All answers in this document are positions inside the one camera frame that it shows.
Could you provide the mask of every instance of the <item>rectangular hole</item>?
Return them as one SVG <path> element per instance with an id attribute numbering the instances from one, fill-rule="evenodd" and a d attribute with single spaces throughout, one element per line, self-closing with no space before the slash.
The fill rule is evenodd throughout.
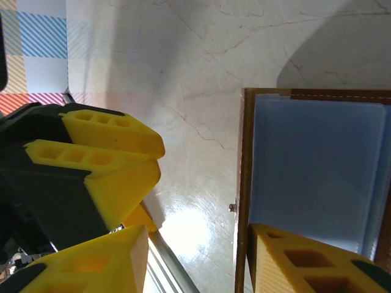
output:
<path id="1" fill-rule="evenodd" d="M 93 117 L 93 113 L 90 112 L 77 113 L 75 116 L 76 119 L 86 120 L 86 121 L 91 120 L 92 117 Z"/>
<path id="2" fill-rule="evenodd" d="M 107 253 L 90 253 L 74 259 L 72 262 L 64 265 L 61 270 L 64 273 L 99 273 L 104 270 L 111 259 Z"/>
<path id="3" fill-rule="evenodd" d="M 333 267 L 333 264 L 315 250 L 285 250 L 287 258 L 295 267 Z"/>
<path id="4" fill-rule="evenodd" d="M 88 283 L 56 282 L 46 285 L 40 293 L 82 293 Z"/>
<path id="5" fill-rule="evenodd" d="M 96 118 L 95 118 L 95 121 L 96 122 L 99 122 L 99 123 L 102 123 L 102 124 L 107 124 L 110 120 L 110 117 L 108 116 L 103 116 L 103 115 L 98 115 Z"/>
<path id="6" fill-rule="evenodd" d="M 44 157 L 45 159 L 57 159 L 60 154 L 63 152 L 63 148 L 56 148 L 53 146 L 43 147 L 39 152 L 40 157 Z"/>
<path id="7" fill-rule="evenodd" d="M 308 277 L 305 278 L 316 293 L 365 293 L 349 278 L 343 277 Z"/>
<path id="8" fill-rule="evenodd" d="M 80 163 L 85 155 L 86 155 L 86 151 L 70 150 L 64 155 L 64 160 L 68 162 Z"/>
<path id="9" fill-rule="evenodd" d="M 130 122 L 129 122 L 129 120 L 126 120 L 126 119 L 117 118 L 114 120 L 114 124 L 117 126 L 121 126 L 121 127 L 129 127 Z"/>
<path id="10" fill-rule="evenodd" d="M 108 165 L 112 161 L 112 155 L 111 154 L 105 154 L 105 153 L 93 153 L 91 157 L 88 160 L 88 163 L 93 165 Z"/>

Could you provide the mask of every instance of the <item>wooden frame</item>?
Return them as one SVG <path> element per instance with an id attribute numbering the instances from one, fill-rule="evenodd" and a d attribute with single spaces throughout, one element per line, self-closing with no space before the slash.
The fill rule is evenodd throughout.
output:
<path id="1" fill-rule="evenodd" d="M 267 93 L 286 95 L 290 96 L 291 99 L 349 101 L 391 105 L 391 90 L 242 89 L 233 262 L 235 268 L 235 293 L 243 293 L 244 291 L 246 254 L 247 258 L 249 258 L 250 274 L 255 265 L 255 262 L 251 258 L 252 249 L 247 247 L 252 179 L 254 111 L 256 95 Z M 391 267 L 391 225 L 389 223 L 391 223 L 391 189 L 389 189 L 375 256 L 375 263 L 388 272 L 390 272 Z"/>

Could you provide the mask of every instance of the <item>orange striped pattern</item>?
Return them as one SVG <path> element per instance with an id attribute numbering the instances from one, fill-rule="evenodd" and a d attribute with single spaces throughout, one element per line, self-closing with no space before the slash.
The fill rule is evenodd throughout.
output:
<path id="1" fill-rule="evenodd" d="M 21 56 L 7 56 L 8 84 L 4 93 L 27 93 L 24 60 Z"/>
<path id="2" fill-rule="evenodd" d="M 16 0 L 0 0 L 0 8 L 16 10 Z"/>
<path id="3" fill-rule="evenodd" d="M 0 110 L 4 115 L 29 102 L 27 93 L 0 93 Z"/>
<path id="4" fill-rule="evenodd" d="M 4 45 L 7 54 L 23 55 L 21 31 L 18 12 L 14 10 L 1 11 Z"/>

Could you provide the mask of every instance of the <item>yellow 3d-printed part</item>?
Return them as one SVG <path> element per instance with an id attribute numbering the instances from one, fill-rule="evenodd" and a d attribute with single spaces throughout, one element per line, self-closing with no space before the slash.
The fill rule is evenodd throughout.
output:
<path id="1" fill-rule="evenodd" d="M 28 143 L 26 152 L 35 164 L 91 171 L 84 185 L 109 230 L 118 227 L 160 179 L 157 160 L 144 154 L 49 140 Z"/>
<path id="2" fill-rule="evenodd" d="M 142 293 L 148 235 L 132 226 L 34 261 L 47 268 L 21 293 Z"/>
<path id="3" fill-rule="evenodd" d="M 385 293 L 352 260 L 361 255 L 270 226 L 251 225 L 250 273 L 254 292 Z"/>
<path id="4" fill-rule="evenodd" d="M 130 115 L 118 116 L 92 110 L 60 114 L 72 142 L 90 147 L 164 156 L 161 136 Z"/>
<path id="5" fill-rule="evenodd" d="M 155 223 L 153 223 L 153 220 L 141 206 L 141 204 L 136 206 L 133 212 L 122 222 L 122 224 L 125 227 L 133 225 L 145 225 L 147 226 L 148 233 L 158 230 L 158 227 L 156 227 Z"/>

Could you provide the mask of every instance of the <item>screw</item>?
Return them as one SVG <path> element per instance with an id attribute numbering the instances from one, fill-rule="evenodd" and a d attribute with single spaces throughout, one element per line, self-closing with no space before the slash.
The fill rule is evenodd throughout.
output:
<path id="1" fill-rule="evenodd" d="M 228 210 L 230 212 L 236 212 L 236 203 L 230 203 L 230 205 L 228 206 Z"/>

